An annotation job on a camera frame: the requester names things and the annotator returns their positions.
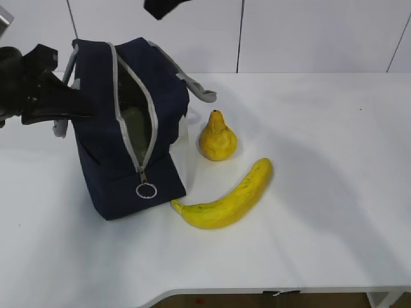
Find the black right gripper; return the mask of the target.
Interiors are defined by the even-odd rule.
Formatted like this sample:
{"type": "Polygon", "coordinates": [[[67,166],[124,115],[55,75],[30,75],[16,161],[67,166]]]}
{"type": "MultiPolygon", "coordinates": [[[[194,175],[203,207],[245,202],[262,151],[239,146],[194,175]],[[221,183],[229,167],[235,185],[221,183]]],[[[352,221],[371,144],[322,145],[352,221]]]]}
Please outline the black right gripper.
{"type": "Polygon", "coordinates": [[[189,0],[145,0],[144,9],[156,20],[161,20],[170,12],[172,12],[178,5],[189,0]]]}

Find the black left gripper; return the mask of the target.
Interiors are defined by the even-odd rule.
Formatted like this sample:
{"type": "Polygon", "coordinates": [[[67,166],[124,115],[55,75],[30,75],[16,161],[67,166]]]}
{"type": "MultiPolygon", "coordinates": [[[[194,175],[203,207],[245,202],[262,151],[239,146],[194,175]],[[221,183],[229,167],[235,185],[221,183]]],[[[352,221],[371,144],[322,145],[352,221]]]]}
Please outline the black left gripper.
{"type": "Polygon", "coordinates": [[[92,101],[53,74],[57,65],[58,51],[42,44],[26,55],[1,48],[1,127],[15,116],[23,125],[93,116],[92,101]]]}

